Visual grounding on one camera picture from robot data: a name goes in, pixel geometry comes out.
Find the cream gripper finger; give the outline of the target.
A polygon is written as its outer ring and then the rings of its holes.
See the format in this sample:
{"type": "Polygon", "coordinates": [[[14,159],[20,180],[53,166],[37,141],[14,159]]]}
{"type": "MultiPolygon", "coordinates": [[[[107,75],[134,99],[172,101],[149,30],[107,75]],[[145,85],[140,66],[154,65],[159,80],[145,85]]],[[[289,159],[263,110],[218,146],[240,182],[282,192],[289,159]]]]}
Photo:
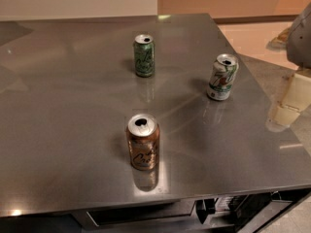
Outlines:
{"type": "Polygon", "coordinates": [[[291,125],[311,105],[311,69],[298,69],[279,102],[273,119],[280,125],[291,125]]]}

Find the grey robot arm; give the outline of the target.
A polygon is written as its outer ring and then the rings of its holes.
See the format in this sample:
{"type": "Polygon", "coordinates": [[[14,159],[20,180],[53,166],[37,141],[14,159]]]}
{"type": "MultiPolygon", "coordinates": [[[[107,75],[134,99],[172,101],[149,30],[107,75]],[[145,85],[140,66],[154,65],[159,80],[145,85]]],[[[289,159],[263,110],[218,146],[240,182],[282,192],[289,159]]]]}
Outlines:
{"type": "Polygon", "coordinates": [[[294,20],[287,42],[287,58],[298,69],[290,76],[273,120],[291,125],[311,105],[311,3],[294,20]]]}

